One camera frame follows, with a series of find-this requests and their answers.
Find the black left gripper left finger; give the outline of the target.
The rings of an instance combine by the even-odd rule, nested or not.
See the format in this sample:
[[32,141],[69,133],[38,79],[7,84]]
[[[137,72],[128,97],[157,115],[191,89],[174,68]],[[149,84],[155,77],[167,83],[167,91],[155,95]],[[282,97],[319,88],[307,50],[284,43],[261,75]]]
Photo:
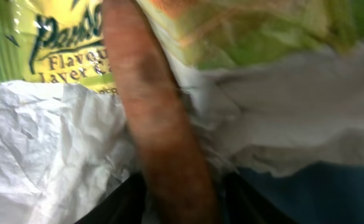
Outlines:
[[141,224],[146,192],[142,174],[135,173],[75,224]]

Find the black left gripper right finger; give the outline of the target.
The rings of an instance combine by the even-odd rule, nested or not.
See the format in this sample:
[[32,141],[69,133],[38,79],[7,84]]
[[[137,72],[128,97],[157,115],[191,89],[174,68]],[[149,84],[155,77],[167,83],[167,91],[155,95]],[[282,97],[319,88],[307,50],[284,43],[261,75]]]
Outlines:
[[231,224],[297,224],[236,173],[222,179]]

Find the orange carrot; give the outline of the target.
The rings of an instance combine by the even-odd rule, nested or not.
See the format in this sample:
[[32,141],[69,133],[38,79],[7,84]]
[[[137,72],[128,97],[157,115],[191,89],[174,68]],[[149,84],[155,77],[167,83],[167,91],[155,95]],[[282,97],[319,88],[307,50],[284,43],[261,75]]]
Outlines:
[[105,0],[111,71],[148,189],[163,223],[220,223],[208,164],[166,56],[132,0]]

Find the white paper tissue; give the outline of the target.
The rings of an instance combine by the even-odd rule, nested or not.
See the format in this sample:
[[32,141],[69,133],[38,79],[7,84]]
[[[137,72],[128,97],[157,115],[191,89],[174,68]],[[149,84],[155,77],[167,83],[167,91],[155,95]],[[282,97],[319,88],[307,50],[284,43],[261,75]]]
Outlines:
[[[364,40],[246,68],[172,65],[216,179],[237,172],[297,223],[364,223]],[[75,223],[138,171],[117,96],[0,84],[0,223]]]

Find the yellow green snack wrapper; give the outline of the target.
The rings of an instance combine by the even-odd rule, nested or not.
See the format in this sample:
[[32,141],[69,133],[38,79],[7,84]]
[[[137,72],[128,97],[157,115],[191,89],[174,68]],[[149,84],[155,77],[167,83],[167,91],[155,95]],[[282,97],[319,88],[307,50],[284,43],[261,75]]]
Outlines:
[[[364,0],[140,0],[157,38],[186,67],[272,62],[364,38]],[[96,0],[0,1],[0,82],[79,83],[115,94]]]

